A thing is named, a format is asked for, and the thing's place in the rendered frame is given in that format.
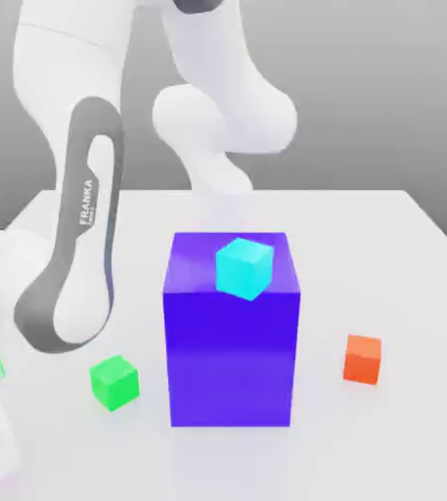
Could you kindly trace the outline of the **small green cube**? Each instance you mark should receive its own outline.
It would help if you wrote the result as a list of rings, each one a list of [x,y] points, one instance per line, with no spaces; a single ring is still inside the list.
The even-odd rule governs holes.
[[[138,370],[120,354],[93,366],[90,381],[93,395],[111,412],[140,395]]]

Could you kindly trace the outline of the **small cyan cube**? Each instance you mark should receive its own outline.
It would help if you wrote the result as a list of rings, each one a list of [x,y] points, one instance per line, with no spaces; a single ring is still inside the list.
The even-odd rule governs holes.
[[[215,255],[216,290],[248,301],[271,284],[274,248],[241,237]]]

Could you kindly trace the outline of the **small orange cube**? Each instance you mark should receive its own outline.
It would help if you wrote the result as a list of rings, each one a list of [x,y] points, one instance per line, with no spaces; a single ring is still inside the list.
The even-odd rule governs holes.
[[[381,339],[349,335],[345,350],[343,378],[372,385],[378,383],[381,364]]]

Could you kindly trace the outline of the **large blue box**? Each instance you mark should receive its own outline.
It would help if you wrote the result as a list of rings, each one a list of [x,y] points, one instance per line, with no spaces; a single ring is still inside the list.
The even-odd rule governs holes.
[[[234,233],[178,232],[163,286],[170,420],[174,427],[286,427],[291,422],[300,286],[288,238],[248,233],[274,250],[255,300],[215,286],[216,253]]]

